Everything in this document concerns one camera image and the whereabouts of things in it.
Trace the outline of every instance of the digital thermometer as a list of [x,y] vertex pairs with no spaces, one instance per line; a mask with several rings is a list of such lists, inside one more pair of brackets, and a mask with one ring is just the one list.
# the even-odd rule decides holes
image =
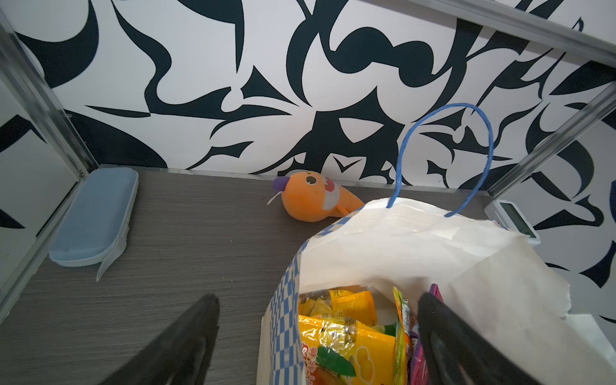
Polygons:
[[514,229],[522,234],[529,236],[529,243],[535,247],[541,243],[539,234],[533,229],[530,223],[517,208],[516,204],[510,201],[495,199],[485,209],[488,218],[496,221],[506,229]]

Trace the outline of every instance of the gray wood floor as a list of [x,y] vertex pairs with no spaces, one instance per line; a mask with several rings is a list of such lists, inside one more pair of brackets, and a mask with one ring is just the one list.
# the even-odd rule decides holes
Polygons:
[[[95,282],[97,265],[46,259],[0,325],[0,383],[95,384],[129,360],[202,294],[221,302],[208,384],[255,382],[261,317],[302,242],[335,219],[290,218],[266,206],[263,180],[140,172],[126,252]],[[363,201],[392,190],[353,188]],[[455,209],[466,197],[403,191]],[[489,197],[463,212],[485,219]]]

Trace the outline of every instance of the black and white patterned wall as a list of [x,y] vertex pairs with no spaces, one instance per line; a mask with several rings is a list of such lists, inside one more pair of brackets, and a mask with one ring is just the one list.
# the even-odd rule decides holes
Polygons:
[[77,177],[0,80],[0,301]]
[[[520,7],[546,18],[561,2]],[[0,5],[101,163],[311,169],[391,183],[409,124],[468,102],[495,130],[491,181],[616,78],[613,68],[418,6],[402,14],[359,0]],[[478,115],[443,111],[410,141],[405,182],[470,187],[486,154]]]
[[541,237],[535,251],[571,284],[572,311],[592,313],[616,346],[616,112],[505,199]]

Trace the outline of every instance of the metal frame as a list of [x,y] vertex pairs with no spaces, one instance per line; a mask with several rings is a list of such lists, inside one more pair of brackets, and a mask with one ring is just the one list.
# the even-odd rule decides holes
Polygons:
[[37,130],[79,179],[98,162],[68,119],[41,74],[30,61],[8,20],[0,11],[0,76]]
[[554,134],[539,143],[520,163],[488,188],[488,193],[494,198],[502,197],[615,108],[616,83],[611,83],[586,107],[573,115]]
[[19,265],[17,265],[13,273],[2,285],[2,296],[0,296],[0,323],[4,321],[15,302],[17,302],[17,299],[26,287],[30,277],[36,273],[41,263],[43,263],[43,260],[45,260],[45,257],[47,257],[47,252],[53,241],[51,235],[60,225],[60,221],[79,193],[83,184],[83,181],[77,182],[68,193],[67,197],[62,201],[60,206],[58,206],[49,218],[49,221],[41,229],[39,235],[36,237],[36,241],[30,246],[30,249],[28,249],[24,258],[19,262]]
[[616,45],[490,0],[367,0],[382,6],[419,4],[469,22],[616,67]]

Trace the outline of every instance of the blue rope handle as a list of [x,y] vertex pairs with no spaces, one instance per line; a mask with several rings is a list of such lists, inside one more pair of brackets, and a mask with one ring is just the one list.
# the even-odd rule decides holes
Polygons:
[[479,107],[477,107],[476,105],[468,104],[468,103],[452,103],[452,104],[447,104],[447,105],[444,105],[443,107],[440,107],[440,108],[430,112],[429,114],[427,114],[426,116],[421,118],[419,121],[417,121],[417,123],[415,123],[413,125],[413,127],[411,127],[411,129],[408,130],[407,135],[404,137],[404,140],[402,141],[402,145],[400,145],[400,154],[398,154],[398,163],[397,163],[397,166],[395,167],[395,190],[394,190],[394,194],[391,196],[391,198],[389,199],[389,202],[387,203],[387,208],[391,208],[391,206],[394,205],[395,199],[400,194],[400,189],[402,188],[402,154],[404,154],[404,150],[407,147],[408,138],[411,137],[411,134],[413,133],[413,131],[415,131],[415,129],[417,127],[422,125],[422,123],[424,123],[426,121],[426,119],[434,116],[435,114],[437,114],[438,112],[441,112],[442,110],[446,110],[446,109],[452,108],[452,107],[472,108],[484,120],[484,123],[485,123],[486,127],[488,128],[488,161],[485,163],[484,173],[481,175],[481,178],[477,182],[477,185],[471,191],[469,196],[466,197],[466,200],[462,203],[460,208],[455,210],[455,211],[452,211],[450,213],[445,214],[445,217],[450,217],[450,216],[456,215],[460,211],[464,210],[466,205],[468,205],[468,203],[475,196],[477,191],[479,191],[479,187],[481,187],[481,185],[484,184],[485,178],[488,177],[488,172],[490,171],[490,167],[492,165],[492,158],[494,156],[494,136],[492,134],[492,125],[490,124],[490,121],[488,120],[488,117],[485,115],[485,113]]

